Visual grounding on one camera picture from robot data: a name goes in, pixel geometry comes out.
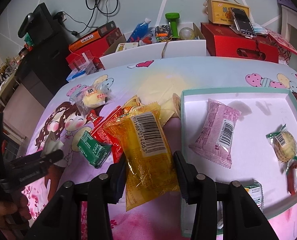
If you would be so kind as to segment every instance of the red box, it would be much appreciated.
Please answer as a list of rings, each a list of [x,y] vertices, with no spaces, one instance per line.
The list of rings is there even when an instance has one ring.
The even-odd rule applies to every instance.
[[[206,39],[206,48],[211,56],[237,57],[278,63],[278,49],[268,38],[257,36],[253,39],[236,34],[228,26],[201,23]]]
[[[74,51],[73,53],[69,54],[66,57],[66,61],[70,64],[72,61],[81,55],[83,52],[90,51],[92,53],[92,56],[94,57],[93,63],[96,66],[96,68],[103,68],[103,65],[101,61],[99,60],[99,57],[103,55],[103,53],[119,38],[122,36],[122,33],[119,28],[116,28],[112,30],[110,33],[105,35],[104,37],[93,41],[82,48]]]

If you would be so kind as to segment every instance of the barcode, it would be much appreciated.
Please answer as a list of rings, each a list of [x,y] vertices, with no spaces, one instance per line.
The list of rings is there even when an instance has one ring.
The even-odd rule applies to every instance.
[[[233,129],[234,129],[233,125],[231,125],[228,122],[225,122],[221,130],[219,142],[226,144],[230,147],[231,141],[232,141]]]
[[[167,152],[164,140],[151,112],[132,117],[138,142],[145,156]]]
[[[286,143],[285,139],[281,133],[279,135],[276,135],[275,138],[280,143],[281,146],[283,146]]]

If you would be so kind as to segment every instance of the teal box rim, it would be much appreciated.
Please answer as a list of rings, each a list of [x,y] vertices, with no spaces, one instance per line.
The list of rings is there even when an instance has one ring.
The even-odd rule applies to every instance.
[[[292,104],[294,105],[296,112],[297,112],[297,100],[295,96],[292,94],[292,91],[289,89],[277,89],[277,88],[266,88],[266,87],[217,87],[217,88],[198,88],[198,89],[186,89],[182,91],[181,95],[181,140],[182,142],[185,141],[185,134],[182,130],[182,127],[185,127],[185,111],[184,111],[184,97],[190,96],[190,95],[204,95],[204,94],[229,94],[229,93],[277,93],[277,94],[288,94],[290,97],[290,100]],[[185,146],[182,144],[182,154],[183,157],[186,159],[186,152],[185,152]],[[294,197],[289,205],[286,207],[276,211],[275,213],[272,213],[270,216],[267,216],[267,219],[271,219],[286,210],[288,210],[290,207],[295,205],[297,203],[297,197]],[[182,221],[183,221],[183,203],[181,200],[181,206],[180,206],[180,225],[181,225],[181,233],[183,237],[191,237],[191,234],[184,233],[184,230],[182,228]],[[223,234],[223,230],[217,230],[217,235]]]

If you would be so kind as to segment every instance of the plastic bottle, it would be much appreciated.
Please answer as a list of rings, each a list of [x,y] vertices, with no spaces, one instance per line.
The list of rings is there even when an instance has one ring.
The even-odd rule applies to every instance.
[[[152,20],[149,18],[145,18],[145,21],[139,23],[136,28],[133,30],[131,36],[127,40],[127,42],[139,42],[141,38],[145,36],[148,31],[148,25]]]

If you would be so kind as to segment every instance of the black cable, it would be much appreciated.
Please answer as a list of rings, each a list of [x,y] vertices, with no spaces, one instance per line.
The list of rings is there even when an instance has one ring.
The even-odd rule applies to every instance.
[[[80,22],[80,21],[76,21],[72,16],[70,16],[66,11],[63,11],[63,13],[65,13],[68,17],[70,17],[73,21],[77,22],[77,23],[83,23],[85,26],[89,27],[89,28],[98,28],[98,26],[88,26],[86,25],[85,22]]]
[[[68,15],[72,20],[74,20],[75,22],[83,23],[83,24],[85,25],[85,28],[84,28],[82,31],[80,31],[80,32],[70,31],[70,30],[68,30],[68,29],[64,26],[63,23],[62,23],[62,26],[64,27],[65,30],[67,30],[68,32],[70,32],[70,33],[71,33],[72,35],[74,35],[74,36],[76,36],[77,34],[81,34],[81,33],[83,33],[87,28],[97,28],[97,27],[95,27],[95,26],[89,26],[90,21],[92,20],[92,18],[93,18],[93,16],[94,16],[95,9],[97,9],[101,14],[106,15],[106,23],[108,23],[108,16],[111,15],[111,14],[114,14],[114,13],[116,12],[116,10],[117,10],[117,8],[118,8],[119,1],[116,0],[116,7],[115,7],[115,9],[114,9],[112,12],[108,12],[107,2],[108,2],[108,0],[106,0],[106,4],[105,4],[105,6],[106,6],[106,12],[103,12],[103,11],[102,11],[101,9],[99,9],[99,7],[98,7],[98,6],[100,5],[100,3],[101,3],[101,0],[95,0],[95,2],[94,2],[94,7],[93,7],[93,8],[91,8],[91,7],[88,5],[87,0],[85,0],[86,7],[87,7],[89,10],[92,10],[92,15],[91,15],[90,20],[88,21],[87,24],[84,23],[84,22],[76,21],[76,20],[73,19],[69,14],[67,14],[65,11],[63,11],[65,14],[67,14],[67,15]]]

